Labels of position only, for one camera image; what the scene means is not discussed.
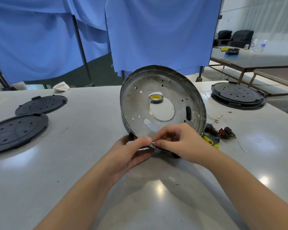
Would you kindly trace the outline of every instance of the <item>yellow tape core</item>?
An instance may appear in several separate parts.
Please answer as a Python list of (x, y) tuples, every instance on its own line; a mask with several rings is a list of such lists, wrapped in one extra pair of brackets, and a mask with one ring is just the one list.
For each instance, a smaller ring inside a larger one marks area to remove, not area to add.
[(151, 99), (156, 99), (156, 100), (159, 100), (159, 99), (161, 99), (162, 97), (160, 96), (160, 95), (152, 95), (152, 96), (150, 96), (150, 98)]

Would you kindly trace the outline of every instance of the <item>left hand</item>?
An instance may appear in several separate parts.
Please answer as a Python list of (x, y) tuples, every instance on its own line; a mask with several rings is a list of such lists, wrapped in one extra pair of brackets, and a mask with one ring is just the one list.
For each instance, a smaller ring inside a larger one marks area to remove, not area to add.
[(106, 175), (109, 176), (112, 186), (134, 166), (150, 158), (154, 152), (153, 149), (139, 150), (152, 142), (149, 137), (140, 137), (127, 144), (129, 141), (132, 141), (129, 135), (122, 137), (99, 161), (100, 166), (106, 168)]

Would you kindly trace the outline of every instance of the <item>hand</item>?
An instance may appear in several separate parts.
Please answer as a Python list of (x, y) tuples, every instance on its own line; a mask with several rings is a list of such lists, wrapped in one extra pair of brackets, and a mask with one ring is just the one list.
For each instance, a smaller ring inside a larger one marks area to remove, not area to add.
[(186, 123), (163, 127), (154, 141), (156, 146), (196, 164), (201, 164), (207, 154), (216, 150)]
[(110, 178), (111, 185), (134, 166), (150, 158), (154, 152), (153, 149), (139, 150), (152, 142), (150, 137), (140, 137), (127, 144), (129, 141), (132, 141), (129, 135), (122, 137), (99, 161), (101, 168), (106, 168), (105, 174)]

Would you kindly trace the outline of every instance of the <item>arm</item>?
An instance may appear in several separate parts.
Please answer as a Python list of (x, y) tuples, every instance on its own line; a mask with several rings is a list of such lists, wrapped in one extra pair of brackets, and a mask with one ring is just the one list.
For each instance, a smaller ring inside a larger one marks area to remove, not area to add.
[(162, 128), (155, 144), (210, 170), (250, 229), (288, 229), (288, 203), (188, 124)]
[(129, 136), (119, 139), (34, 229), (88, 229), (111, 187), (153, 152), (138, 151), (149, 145), (151, 138), (141, 137), (126, 145), (130, 140)]

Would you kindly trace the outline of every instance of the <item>right hand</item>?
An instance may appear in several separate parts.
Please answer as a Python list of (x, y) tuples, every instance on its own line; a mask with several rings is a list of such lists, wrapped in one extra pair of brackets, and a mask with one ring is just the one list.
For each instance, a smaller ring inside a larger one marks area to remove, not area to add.
[(156, 146), (196, 164), (201, 164), (216, 150), (186, 123), (163, 127), (156, 134), (154, 141)]

